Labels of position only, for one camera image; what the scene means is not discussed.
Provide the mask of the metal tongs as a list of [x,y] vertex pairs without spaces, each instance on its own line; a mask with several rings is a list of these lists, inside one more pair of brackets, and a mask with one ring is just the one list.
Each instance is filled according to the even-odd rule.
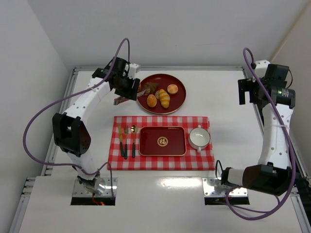
[[[117,94],[119,95],[119,97],[117,97],[117,98],[114,99],[114,103],[113,103],[114,105],[119,105],[119,104],[124,103],[124,102],[126,102],[126,101],[129,100],[129,99],[126,99],[126,98],[124,98],[124,97],[122,96],[123,93],[124,93],[124,92],[117,91]],[[145,90],[144,90],[144,88],[142,87],[142,85],[140,84],[140,85],[139,85],[139,89],[138,89],[138,91],[137,91],[137,99],[138,99],[139,97],[141,97],[141,96],[145,96],[144,93],[145,93]]]

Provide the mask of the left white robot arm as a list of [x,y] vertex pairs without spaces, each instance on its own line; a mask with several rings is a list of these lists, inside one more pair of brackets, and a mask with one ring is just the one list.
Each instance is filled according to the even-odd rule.
[[139,70],[138,64],[118,57],[112,59],[106,67],[94,71],[85,92],[68,109],[52,118],[54,142],[71,159],[79,183],[89,192],[99,192],[101,177],[88,152],[91,145],[86,128],[88,118],[111,90],[118,95],[115,105],[136,100],[140,84],[136,74]]

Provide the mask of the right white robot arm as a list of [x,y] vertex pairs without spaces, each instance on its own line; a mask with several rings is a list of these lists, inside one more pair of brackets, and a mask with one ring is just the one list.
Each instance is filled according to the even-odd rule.
[[263,144],[257,165],[245,169],[226,168],[221,185],[244,188],[280,196],[289,188],[292,177],[289,145],[284,131],[290,130],[290,120],[295,107],[295,91],[287,88],[288,66],[271,64],[267,60],[251,65],[273,100],[268,101],[255,78],[238,81],[239,102],[245,104],[245,93],[257,105],[263,121]]

